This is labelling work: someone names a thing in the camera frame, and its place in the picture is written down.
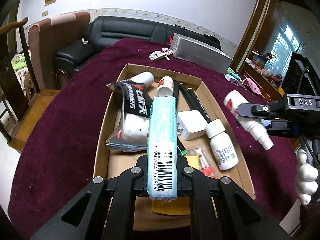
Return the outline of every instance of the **light blue tissue packet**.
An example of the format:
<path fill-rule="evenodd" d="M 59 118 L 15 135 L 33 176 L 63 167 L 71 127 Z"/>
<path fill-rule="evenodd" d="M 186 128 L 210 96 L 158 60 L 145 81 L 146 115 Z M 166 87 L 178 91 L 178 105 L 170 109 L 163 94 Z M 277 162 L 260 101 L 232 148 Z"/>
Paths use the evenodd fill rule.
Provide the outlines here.
<path fill-rule="evenodd" d="M 148 129 L 148 184 L 151 199 L 177 196 L 177 117 L 174 97 L 155 97 Z"/>

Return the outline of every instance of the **purple velvet cloth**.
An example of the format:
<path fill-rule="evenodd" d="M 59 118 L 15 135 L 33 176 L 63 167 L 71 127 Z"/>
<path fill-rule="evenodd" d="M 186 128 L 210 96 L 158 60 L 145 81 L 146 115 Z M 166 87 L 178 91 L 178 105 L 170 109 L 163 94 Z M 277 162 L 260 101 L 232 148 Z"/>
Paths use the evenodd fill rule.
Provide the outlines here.
<path fill-rule="evenodd" d="M 14 176 L 9 215 L 19 233 L 29 239 L 92 179 L 95 152 L 110 90 L 127 63 L 174 70 L 202 78 L 228 119 L 247 162 L 256 202 L 277 222 L 296 200 L 293 181 L 296 158 L 288 139 L 272 137 L 265 151 L 236 123 L 223 105 L 228 92 L 238 90 L 250 103 L 254 95 L 208 68 L 171 57 L 151 62 L 149 54 L 164 46 L 122 39 L 93 57 L 48 106 L 33 129 Z"/>

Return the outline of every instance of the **white plastic bottle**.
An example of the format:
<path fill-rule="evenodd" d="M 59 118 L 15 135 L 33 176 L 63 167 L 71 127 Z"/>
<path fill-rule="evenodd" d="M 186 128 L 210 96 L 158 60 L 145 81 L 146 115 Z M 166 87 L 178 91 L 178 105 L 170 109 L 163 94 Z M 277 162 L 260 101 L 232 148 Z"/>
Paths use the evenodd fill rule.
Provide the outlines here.
<path fill-rule="evenodd" d="M 173 95 L 173 79 L 169 76 L 163 77 L 159 81 L 157 88 L 158 97 L 171 97 Z"/>
<path fill-rule="evenodd" d="M 242 103 L 248 104 L 249 102 L 237 90 L 233 90 L 229 94 L 227 94 L 223 101 L 223 104 L 238 120 L 243 129 L 249 132 L 252 137 L 263 146 L 265 150 L 269 150 L 273 146 L 273 142 L 271 141 L 267 133 L 267 129 L 262 125 L 260 120 L 239 116 L 237 109 L 238 106 Z"/>
<path fill-rule="evenodd" d="M 239 162 L 236 150 L 230 136 L 225 133 L 220 119 L 216 119 L 205 126 L 210 146 L 220 170 L 225 171 L 236 166 Z"/>
<path fill-rule="evenodd" d="M 155 81 L 155 78 L 151 72 L 145 71 L 132 77 L 130 80 L 137 83 L 144 83 L 146 84 L 146 87 L 149 87 L 153 84 L 153 82 Z"/>

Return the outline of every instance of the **white charger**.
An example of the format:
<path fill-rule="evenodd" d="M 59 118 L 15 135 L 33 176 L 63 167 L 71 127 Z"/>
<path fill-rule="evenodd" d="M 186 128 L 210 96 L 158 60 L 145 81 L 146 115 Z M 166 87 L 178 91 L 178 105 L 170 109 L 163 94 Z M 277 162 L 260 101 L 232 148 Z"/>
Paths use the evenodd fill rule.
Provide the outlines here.
<path fill-rule="evenodd" d="M 178 131 L 185 141 L 203 136 L 207 124 L 198 110 L 179 112 L 177 116 Z"/>

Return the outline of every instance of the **sofa backrest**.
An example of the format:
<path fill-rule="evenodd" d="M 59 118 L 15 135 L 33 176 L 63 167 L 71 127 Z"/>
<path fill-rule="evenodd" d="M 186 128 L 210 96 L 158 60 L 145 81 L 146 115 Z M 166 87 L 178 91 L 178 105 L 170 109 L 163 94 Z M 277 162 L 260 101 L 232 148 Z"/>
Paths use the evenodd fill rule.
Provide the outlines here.
<path fill-rule="evenodd" d="M 90 22 L 88 12 L 67 13 L 36 22 L 28 32 L 31 63 L 40 89 L 56 89 L 52 61 L 59 49 L 81 39 Z"/>
<path fill-rule="evenodd" d="M 102 51 L 122 38 L 137 38 L 147 41 L 167 44 L 170 35 L 174 33 L 202 41 L 221 50 L 219 40 L 212 37 L 186 30 L 179 26 L 172 26 L 148 20 L 125 17 L 99 16 L 92 22 L 88 41 L 97 51 Z"/>

